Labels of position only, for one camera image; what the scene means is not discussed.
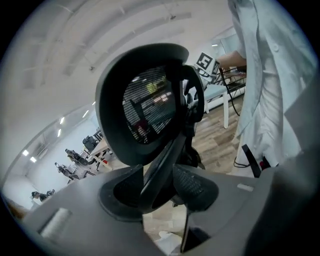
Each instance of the white lab coat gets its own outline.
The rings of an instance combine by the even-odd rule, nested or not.
[[[299,26],[276,1],[228,0],[228,4],[239,38],[237,51],[247,62],[246,90],[236,130],[236,137],[240,137],[236,160],[248,164],[241,149],[242,145],[247,144],[257,160],[267,155],[271,162],[282,163],[300,151],[298,140],[284,113],[315,75],[317,57]],[[263,34],[273,55],[282,92],[278,106],[281,123],[276,125],[272,120],[264,121],[265,116],[261,114],[261,95],[265,84],[262,63],[265,60],[261,59],[258,32]],[[261,135],[262,126],[271,136]]]

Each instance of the white table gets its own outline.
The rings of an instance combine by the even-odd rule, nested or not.
[[[98,145],[96,145],[96,147],[94,148],[94,150],[90,153],[89,156],[92,156],[95,160],[97,160],[100,164],[102,164],[103,166],[105,166],[106,168],[108,168],[110,171],[113,170],[113,168],[110,166],[109,162],[105,163],[104,161],[102,161],[99,157],[97,157],[96,155],[99,153],[102,153],[103,151],[105,151],[106,149],[108,149],[108,144],[105,141],[105,139],[102,139]],[[104,159],[106,161],[109,161],[111,158],[111,155],[107,152],[104,155]]]

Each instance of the black mesh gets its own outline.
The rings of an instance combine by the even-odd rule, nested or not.
[[[122,105],[134,138],[142,144],[156,140],[176,113],[175,97],[164,67],[137,75],[126,88]]]

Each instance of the table leg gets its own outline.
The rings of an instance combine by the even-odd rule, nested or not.
[[[106,167],[107,169],[109,169],[110,171],[112,171],[113,170],[113,168],[110,166],[110,164],[109,163],[105,163],[104,161],[102,161],[99,157],[97,157],[97,156],[93,156],[93,158],[95,159],[95,160],[97,160],[100,164],[102,164],[104,167]]]

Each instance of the fluorescent light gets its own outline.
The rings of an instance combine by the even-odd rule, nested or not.
[[[134,79],[132,79],[132,82],[138,81],[139,80],[139,76],[136,76]]]
[[[27,156],[27,155],[29,155],[29,152],[27,150],[25,150],[22,152],[22,155]]]
[[[82,118],[84,118],[86,116],[86,114],[88,114],[89,110],[87,110],[84,115],[82,116]]]

